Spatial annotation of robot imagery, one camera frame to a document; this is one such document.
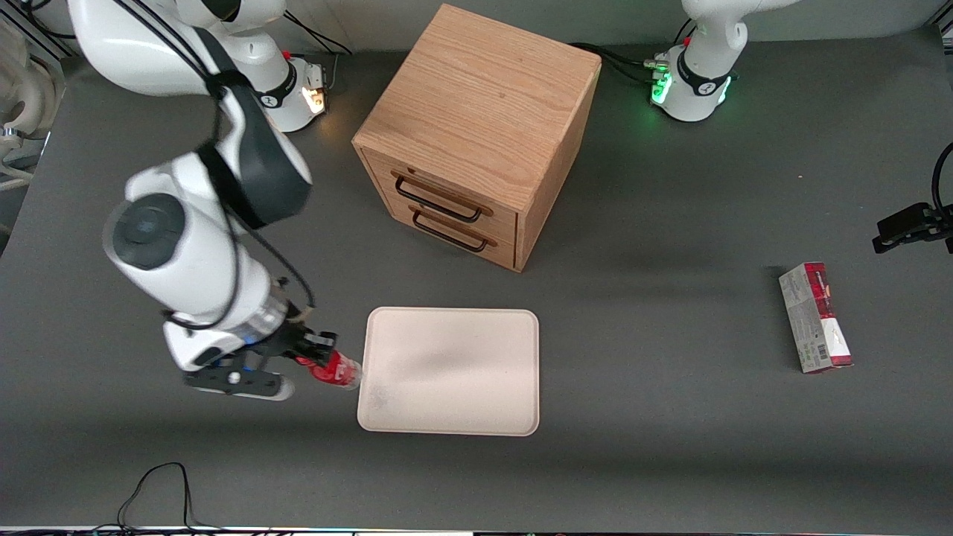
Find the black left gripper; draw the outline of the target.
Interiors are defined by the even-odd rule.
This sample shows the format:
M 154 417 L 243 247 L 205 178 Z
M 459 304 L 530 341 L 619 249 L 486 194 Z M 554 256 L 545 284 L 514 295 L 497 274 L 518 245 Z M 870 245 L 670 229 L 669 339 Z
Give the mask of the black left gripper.
M 880 220 L 879 235 L 872 239 L 875 254 L 887 253 L 899 245 L 942 241 L 952 255 L 952 204 L 932 207 L 914 203 Z

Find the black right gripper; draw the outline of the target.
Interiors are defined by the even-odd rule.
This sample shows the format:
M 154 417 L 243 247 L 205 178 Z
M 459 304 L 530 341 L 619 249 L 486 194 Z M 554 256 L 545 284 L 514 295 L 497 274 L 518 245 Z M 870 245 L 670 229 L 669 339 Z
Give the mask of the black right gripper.
M 316 354 L 331 354 L 336 350 L 337 333 L 314 333 L 305 325 L 280 325 L 275 333 L 258 342 L 258 367 L 266 367 L 273 357 L 288 357 L 306 367 L 318 381 L 333 381 L 333 369 L 317 362 Z

